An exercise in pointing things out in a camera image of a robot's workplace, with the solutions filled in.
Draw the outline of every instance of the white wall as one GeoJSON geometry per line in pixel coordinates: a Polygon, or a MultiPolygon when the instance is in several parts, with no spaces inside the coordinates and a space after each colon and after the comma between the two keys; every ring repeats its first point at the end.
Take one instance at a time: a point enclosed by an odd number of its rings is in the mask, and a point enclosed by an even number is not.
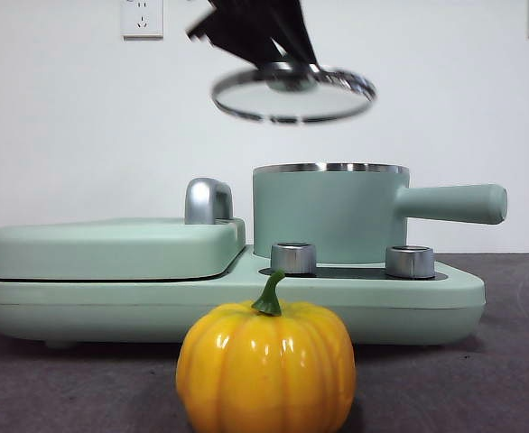
{"type": "Polygon", "coordinates": [[[507,187],[500,226],[412,221],[439,252],[529,252],[525,0],[303,0],[321,62],[376,83],[355,120],[310,127],[221,114],[241,60],[190,42],[208,8],[165,2],[163,41],[123,41],[120,0],[0,1],[0,226],[181,216],[193,177],[226,181],[252,239],[251,172],[297,161],[411,168],[413,186],[507,187]]]}

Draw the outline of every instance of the saucepan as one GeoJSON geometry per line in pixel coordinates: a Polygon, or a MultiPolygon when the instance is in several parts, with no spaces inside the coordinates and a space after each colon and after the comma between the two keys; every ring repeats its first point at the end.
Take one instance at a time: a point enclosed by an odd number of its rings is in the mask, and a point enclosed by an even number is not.
{"type": "Polygon", "coordinates": [[[382,263],[405,245],[407,218],[499,224],[507,193],[495,184],[409,188],[409,170],[371,163],[302,163],[253,173],[255,254],[279,242],[314,244],[319,263],[382,263]]]}

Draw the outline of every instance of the countertop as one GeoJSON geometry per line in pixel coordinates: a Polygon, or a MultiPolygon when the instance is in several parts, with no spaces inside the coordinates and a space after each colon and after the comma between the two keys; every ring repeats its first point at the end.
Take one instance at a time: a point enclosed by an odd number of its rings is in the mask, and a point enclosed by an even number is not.
{"type": "MultiPolygon", "coordinates": [[[[341,432],[529,433],[529,254],[437,258],[486,282],[477,332],[446,346],[357,345],[357,393],[341,432]]],[[[0,335],[0,433],[191,433],[174,388],[179,350],[56,351],[0,335]]]]}

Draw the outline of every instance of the pumpkin stem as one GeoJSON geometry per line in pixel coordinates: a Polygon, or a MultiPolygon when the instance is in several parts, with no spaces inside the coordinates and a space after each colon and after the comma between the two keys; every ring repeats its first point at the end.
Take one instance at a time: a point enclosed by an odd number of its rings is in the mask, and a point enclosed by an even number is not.
{"type": "Polygon", "coordinates": [[[279,299],[276,297],[276,285],[283,278],[283,271],[276,271],[268,277],[263,293],[251,307],[268,316],[281,316],[281,305],[279,304],[279,299]]]}

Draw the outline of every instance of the glass lid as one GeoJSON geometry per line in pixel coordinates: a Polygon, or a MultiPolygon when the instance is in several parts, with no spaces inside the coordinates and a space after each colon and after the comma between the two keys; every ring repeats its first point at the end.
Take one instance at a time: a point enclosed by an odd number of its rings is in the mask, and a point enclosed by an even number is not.
{"type": "Polygon", "coordinates": [[[306,124],[358,115],[371,107],[376,90],[346,70],[270,63],[224,77],[213,87],[212,99],[220,110],[244,119],[306,124]]]}

